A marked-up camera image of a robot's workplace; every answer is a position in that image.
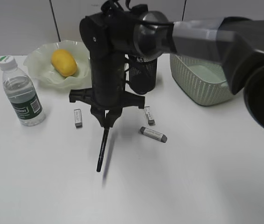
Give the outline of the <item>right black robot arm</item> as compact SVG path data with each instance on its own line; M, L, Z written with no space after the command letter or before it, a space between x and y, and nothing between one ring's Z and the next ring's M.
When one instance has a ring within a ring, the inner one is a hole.
M125 56L171 53L219 64L231 93L244 91L249 113L264 128L264 20L168 22L158 11L109 9L83 18L79 30L90 52L92 87L70 91L69 100L89 104L102 127L112 127L124 107L144 107L144 97L124 90Z

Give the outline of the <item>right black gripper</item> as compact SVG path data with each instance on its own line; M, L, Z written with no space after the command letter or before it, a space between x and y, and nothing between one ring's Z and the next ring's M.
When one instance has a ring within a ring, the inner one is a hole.
M126 19L103 12L83 18L80 35L90 54L91 88L72 90L69 101L81 101L95 108L91 114L101 127L112 128L123 107L144 108L145 98L126 92L124 66L126 55L136 55L133 33L135 25Z

